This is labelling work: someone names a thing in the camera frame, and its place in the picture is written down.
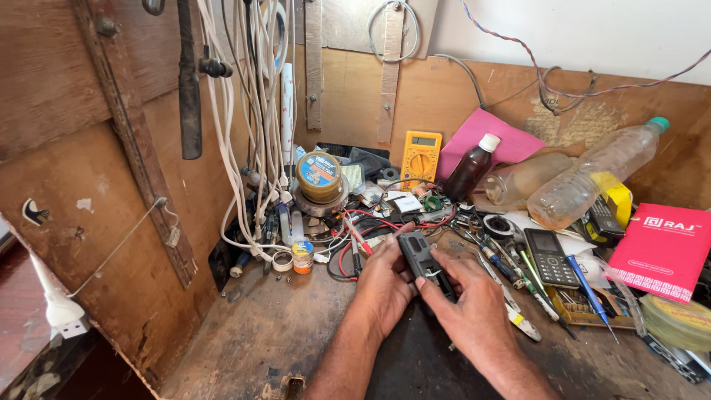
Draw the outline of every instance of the small screw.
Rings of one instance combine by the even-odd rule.
[[[119,32],[119,27],[112,18],[101,15],[96,18],[96,32],[112,38]]]

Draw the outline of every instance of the phone keypad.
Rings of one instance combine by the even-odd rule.
[[[540,273],[540,279],[549,285],[560,285],[578,288],[580,284],[575,276],[575,272],[570,268],[568,262],[557,256],[544,256],[537,254],[535,257],[536,266]]]

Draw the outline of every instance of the mobile phone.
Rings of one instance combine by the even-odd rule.
[[[580,281],[565,259],[565,253],[555,232],[526,228],[523,233],[528,254],[543,285],[568,289],[580,287]]]
[[[456,302],[456,294],[452,289],[444,270],[429,253],[429,244],[422,232],[402,233],[397,237],[397,244],[410,265],[412,275],[417,279],[422,276],[432,281],[442,290],[444,296],[451,302]]]

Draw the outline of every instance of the brown glass bottle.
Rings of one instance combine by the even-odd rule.
[[[501,140],[487,133],[467,150],[444,183],[444,193],[453,201],[464,201],[491,168],[491,153]]]

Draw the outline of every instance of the white bottle cap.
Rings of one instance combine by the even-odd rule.
[[[487,133],[479,142],[479,147],[486,150],[487,152],[493,153],[493,151],[496,150],[496,146],[498,146],[498,143],[500,141],[501,139],[499,139],[498,137],[492,135],[491,133]]]

